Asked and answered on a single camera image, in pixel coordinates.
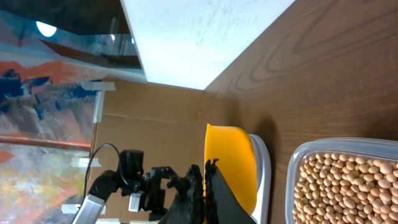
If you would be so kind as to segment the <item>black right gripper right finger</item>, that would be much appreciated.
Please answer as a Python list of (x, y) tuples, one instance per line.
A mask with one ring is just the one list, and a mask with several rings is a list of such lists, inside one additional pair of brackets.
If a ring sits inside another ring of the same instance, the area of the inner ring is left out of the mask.
[(205, 164), (205, 220), (208, 224), (256, 224), (239, 204), (221, 171), (218, 159)]

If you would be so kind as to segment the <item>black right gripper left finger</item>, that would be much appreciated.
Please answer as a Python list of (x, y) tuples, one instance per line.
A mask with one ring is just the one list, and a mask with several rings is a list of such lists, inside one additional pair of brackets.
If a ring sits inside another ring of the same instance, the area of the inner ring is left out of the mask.
[(173, 175), (167, 183), (177, 193), (159, 224), (202, 224), (204, 222), (203, 177), (200, 168), (192, 164), (184, 177)]

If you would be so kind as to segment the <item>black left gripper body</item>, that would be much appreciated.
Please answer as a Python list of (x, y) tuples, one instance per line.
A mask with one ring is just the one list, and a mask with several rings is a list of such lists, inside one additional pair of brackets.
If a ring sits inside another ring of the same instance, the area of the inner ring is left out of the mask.
[(176, 172), (169, 166), (153, 167), (145, 175), (144, 184), (141, 187), (143, 193), (140, 196), (139, 211), (150, 211), (149, 221), (159, 221), (166, 214), (165, 189), (161, 188), (161, 181), (162, 179), (170, 180), (174, 175)]

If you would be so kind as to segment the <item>yellow plastic scoop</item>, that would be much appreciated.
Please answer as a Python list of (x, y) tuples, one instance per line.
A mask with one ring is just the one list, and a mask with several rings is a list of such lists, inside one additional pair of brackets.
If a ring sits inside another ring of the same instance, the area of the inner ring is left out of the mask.
[(257, 201), (257, 171), (252, 142), (241, 128), (208, 124), (205, 134), (205, 164), (216, 162), (244, 211), (251, 215)]

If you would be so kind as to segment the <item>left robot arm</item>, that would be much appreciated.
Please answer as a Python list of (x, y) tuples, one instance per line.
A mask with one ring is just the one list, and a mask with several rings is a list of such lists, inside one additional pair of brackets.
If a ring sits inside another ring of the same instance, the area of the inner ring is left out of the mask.
[(161, 181), (170, 180), (177, 174), (169, 166), (153, 167), (144, 173), (143, 161), (143, 151), (122, 151), (119, 154), (118, 169), (106, 170), (96, 178), (73, 223), (96, 223), (110, 195), (119, 189), (123, 197), (129, 197), (128, 211), (149, 211), (149, 221), (159, 221), (167, 213), (164, 207), (165, 190), (161, 188)]

